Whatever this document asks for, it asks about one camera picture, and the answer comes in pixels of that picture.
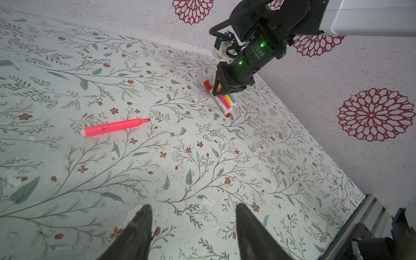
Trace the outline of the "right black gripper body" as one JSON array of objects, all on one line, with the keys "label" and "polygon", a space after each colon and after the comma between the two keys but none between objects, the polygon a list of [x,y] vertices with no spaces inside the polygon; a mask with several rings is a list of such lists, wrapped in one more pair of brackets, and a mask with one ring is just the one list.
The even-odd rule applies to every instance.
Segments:
[{"label": "right black gripper body", "polygon": [[232,64],[220,62],[216,73],[224,74],[224,81],[228,85],[255,84],[254,75],[272,59],[281,59],[287,53],[288,40],[275,34],[261,19],[254,27],[248,45],[237,55]]}]

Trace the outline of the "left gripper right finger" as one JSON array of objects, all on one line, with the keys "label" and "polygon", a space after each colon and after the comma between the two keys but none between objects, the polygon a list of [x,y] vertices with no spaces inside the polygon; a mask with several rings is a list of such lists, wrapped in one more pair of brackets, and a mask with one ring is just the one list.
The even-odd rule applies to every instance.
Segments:
[{"label": "left gripper right finger", "polygon": [[242,260],[292,259],[243,203],[236,206],[236,232]]}]

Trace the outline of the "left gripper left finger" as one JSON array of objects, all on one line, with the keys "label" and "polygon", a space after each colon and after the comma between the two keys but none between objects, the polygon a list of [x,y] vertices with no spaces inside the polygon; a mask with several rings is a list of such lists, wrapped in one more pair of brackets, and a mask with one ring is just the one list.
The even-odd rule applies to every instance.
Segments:
[{"label": "left gripper left finger", "polygon": [[152,233],[152,208],[144,205],[124,228],[121,235],[98,260],[147,260]]}]

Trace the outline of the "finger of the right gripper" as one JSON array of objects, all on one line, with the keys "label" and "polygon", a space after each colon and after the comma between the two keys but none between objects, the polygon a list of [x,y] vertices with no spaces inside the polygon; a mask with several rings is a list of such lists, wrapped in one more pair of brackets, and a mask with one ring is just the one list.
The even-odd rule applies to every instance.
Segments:
[{"label": "finger of the right gripper", "polygon": [[221,95],[227,95],[227,94],[232,94],[232,93],[237,93],[237,92],[242,92],[247,88],[246,85],[229,85],[229,84],[221,84]]},{"label": "finger of the right gripper", "polygon": [[213,96],[224,95],[224,88],[221,87],[221,84],[223,83],[223,81],[224,81],[224,74],[216,73],[216,76],[214,78],[214,85],[212,89]]}]

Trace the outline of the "pink highlighter pen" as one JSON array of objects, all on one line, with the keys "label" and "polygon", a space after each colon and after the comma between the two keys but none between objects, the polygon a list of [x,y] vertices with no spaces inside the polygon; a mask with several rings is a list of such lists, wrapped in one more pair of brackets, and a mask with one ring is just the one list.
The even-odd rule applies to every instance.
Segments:
[{"label": "pink highlighter pen", "polygon": [[227,102],[227,100],[225,99],[224,95],[219,95],[219,98],[221,99],[221,101],[223,102],[223,104],[225,105],[225,107],[230,110],[232,109],[232,106],[229,105],[229,103]]},{"label": "pink highlighter pen", "polygon": [[121,130],[126,130],[128,128],[135,128],[142,124],[150,122],[151,119],[132,119],[132,120],[124,120],[114,123],[107,123],[104,125],[97,125],[92,127],[86,127],[80,130],[80,134],[82,137],[92,137],[96,135],[106,134],[117,132]]}]

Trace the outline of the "white red marker pen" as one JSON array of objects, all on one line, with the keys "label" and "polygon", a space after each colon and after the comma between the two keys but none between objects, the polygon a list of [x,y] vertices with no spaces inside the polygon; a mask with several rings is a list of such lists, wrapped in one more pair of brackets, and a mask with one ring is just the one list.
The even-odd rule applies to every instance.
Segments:
[{"label": "white red marker pen", "polygon": [[219,109],[222,111],[222,113],[225,115],[226,118],[230,118],[231,117],[231,113],[229,111],[228,108],[226,108],[226,106],[224,105],[223,101],[218,97],[218,96],[214,96],[213,95],[213,87],[210,84],[210,82],[208,80],[204,81],[204,87],[206,89],[206,91],[210,94],[210,96],[212,97],[212,99],[214,100],[214,102],[217,104],[217,106],[219,107]]}]

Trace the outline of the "blue highlighter pen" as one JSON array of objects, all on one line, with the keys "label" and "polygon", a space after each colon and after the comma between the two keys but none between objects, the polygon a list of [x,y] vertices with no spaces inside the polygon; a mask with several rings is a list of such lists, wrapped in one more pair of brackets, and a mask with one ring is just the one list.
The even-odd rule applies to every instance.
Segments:
[{"label": "blue highlighter pen", "polygon": [[228,94],[228,95],[227,95],[227,97],[231,100],[231,102],[232,102],[233,104],[235,104],[235,103],[236,103],[236,101],[235,101],[234,97],[233,97],[231,94]]}]

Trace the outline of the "yellow highlighter pen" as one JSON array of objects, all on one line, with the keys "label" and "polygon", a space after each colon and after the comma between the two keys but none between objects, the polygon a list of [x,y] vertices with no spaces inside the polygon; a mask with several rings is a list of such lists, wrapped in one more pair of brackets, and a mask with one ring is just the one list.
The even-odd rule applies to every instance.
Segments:
[{"label": "yellow highlighter pen", "polygon": [[231,102],[231,100],[227,97],[227,94],[224,95],[225,99],[227,100],[227,102],[229,103],[230,106],[233,106],[234,104]]}]

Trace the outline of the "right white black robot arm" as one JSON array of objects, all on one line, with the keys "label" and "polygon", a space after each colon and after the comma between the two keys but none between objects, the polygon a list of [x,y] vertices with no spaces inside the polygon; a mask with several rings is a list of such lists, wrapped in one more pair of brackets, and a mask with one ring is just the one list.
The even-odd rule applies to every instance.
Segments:
[{"label": "right white black robot arm", "polygon": [[241,1],[209,31],[219,59],[212,94],[227,95],[255,83],[254,75],[286,55],[297,36],[398,36],[416,34],[415,1]]}]

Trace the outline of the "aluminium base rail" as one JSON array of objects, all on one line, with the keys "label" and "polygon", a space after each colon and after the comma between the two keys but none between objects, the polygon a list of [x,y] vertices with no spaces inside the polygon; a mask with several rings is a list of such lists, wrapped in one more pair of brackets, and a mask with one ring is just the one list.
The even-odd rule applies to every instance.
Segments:
[{"label": "aluminium base rail", "polygon": [[392,238],[392,221],[393,216],[380,201],[374,195],[367,195],[320,259],[343,259],[346,253],[352,251],[351,242],[353,238]]}]

